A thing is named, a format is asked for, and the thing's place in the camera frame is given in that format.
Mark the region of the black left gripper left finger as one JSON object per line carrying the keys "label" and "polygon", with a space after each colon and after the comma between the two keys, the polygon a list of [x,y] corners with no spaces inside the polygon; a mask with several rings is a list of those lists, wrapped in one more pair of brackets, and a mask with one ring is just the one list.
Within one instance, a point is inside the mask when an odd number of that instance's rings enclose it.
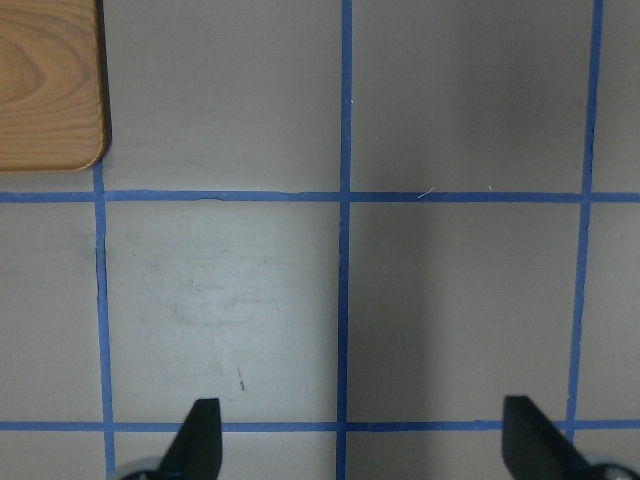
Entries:
{"label": "black left gripper left finger", "polygon": [[157,468],[160,479],[218,478],[223,459],[220,402],[198,399]]}

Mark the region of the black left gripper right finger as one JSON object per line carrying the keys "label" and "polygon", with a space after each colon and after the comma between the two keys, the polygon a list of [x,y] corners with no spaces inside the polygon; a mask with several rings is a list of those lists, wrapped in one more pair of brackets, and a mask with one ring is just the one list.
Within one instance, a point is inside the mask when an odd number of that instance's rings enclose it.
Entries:
{"label": "black left gripper right finger", "polygon": [[503,401],[502,459],[517,480],[599,479],[590,464],[527,396]]}

